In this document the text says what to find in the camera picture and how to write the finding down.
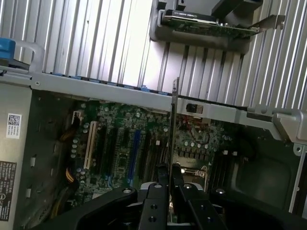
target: green circuit board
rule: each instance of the green circuit board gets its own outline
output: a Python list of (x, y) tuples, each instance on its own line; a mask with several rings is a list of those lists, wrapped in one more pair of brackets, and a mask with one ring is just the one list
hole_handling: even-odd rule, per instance
[[(155, 166), (168, 159), (168, 113), (87, 102), (74, 116), (81, 123), (70, 147), (70, 171), (80, 183), (73, 207), (115, 187), (153, 181)], [(224, 123), (178, 115), (173, 163), (181, 165), (185, 181), (206, 189), (214, 154), (232, 142)]]
[(215, 24), (191, 22), (182, 19), (171, 19), (164, 24), (178, 32), (214, 37), (250, 38), (251, 36), (259, 33), (257, 28), (246, 29), (231, 26), (220, 26)]

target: blue pcie slot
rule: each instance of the blue pcie slot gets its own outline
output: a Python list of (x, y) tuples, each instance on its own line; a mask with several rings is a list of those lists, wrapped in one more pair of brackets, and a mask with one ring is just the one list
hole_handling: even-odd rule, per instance
[(140, 144), (140, 139), (141, 139), (141, 131), (136, 130), (134, 134), (134, 139), (133, 139), (132, 151), (130, 154), (130, 164), (129, 164), (129, 171), (128, 171), (128, 181), (130, 182), (133, 179), (134, 168), (135, 168), (138, 148)]

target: black pcie slot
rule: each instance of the black pcie slot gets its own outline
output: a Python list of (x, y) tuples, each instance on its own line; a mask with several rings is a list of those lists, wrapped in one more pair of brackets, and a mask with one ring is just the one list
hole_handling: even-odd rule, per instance
[(118, 128), (113, 128), (107, 137), (107, 146), (106, 151), (103, 155), (102, 159), (102, 171), (103, 173), (107, 174), (108, 176), (112, 172), (112, 166), (113, 166), (113, 159), (115, 155), (115, 147), (116, 147), (116, 140), (118, 135)]
[(145, 135), (144, 148), (143, 148), (143, 152), (142, 152), (141, 160), (140, 160), (140, 164), (139, 164), (139, 173), (138, 173), (139, 179), (144, 178), (147, 156), (148, 156), (151, 138), (152, 138), (151, 132), (147, 132), (146, 135)]
[(103, 160), (103, 151), (104, 151), (104, 148), (105, 148), (105, 142), (106, 142), (106, 131), (107, 131), (107, 128), (106, 126), (103, 126), (101, 128), (101, 130), (99, 131), (99, 140), (98, 140), (98, 146), (97, 146), (97, 150), (96, 150), (96, 164), (97, 164), (97, 167), (95, 169), (95, 172), (98, 173), (98, 174), (101, 174), (101, 171), (102, 171), (102, 160)]

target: black label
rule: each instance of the black label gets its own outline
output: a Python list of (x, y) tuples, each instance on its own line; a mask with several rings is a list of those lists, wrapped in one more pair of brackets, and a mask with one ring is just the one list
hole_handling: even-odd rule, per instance
[(0, 161), (0, 221), (9, 221), (16, 165)]

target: metal bracket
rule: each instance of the metal bracket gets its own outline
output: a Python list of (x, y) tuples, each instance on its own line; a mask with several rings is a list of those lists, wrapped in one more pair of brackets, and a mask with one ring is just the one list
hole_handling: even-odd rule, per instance
[(176, 134), (176, 117), (177, 117), (177, 104), (178, 104), (178, 88), (179, 78), (173, 82), (173, 94), (171, 103), (171, 116), (170, 116), (170, 130), (168, 136), (168, 175), (169, 175), (169, 193), (171, 191), (171, 180), (172, 180), (172, 166), (173, 166), (173, 155), (175, 147), (175, 134)]
[(250, 28), (252, 27), (259, 28), (259, 33), (262, 33), (269, 29), (277, 29), (278, 27), (280, 27), (280, 29), (282, 30), (285, 19), (286, 19), (285, 15), (274, 15), (273, 14), (261, 20), (260, 22), (253, 24)]
[[(294, 111), (291, 115), (275, 113), (272, 119), (284, 140), (290, 140), (299, 145), (307, 145), (307, 114)], [(295, 151), (301, 156), (302, 151)]]

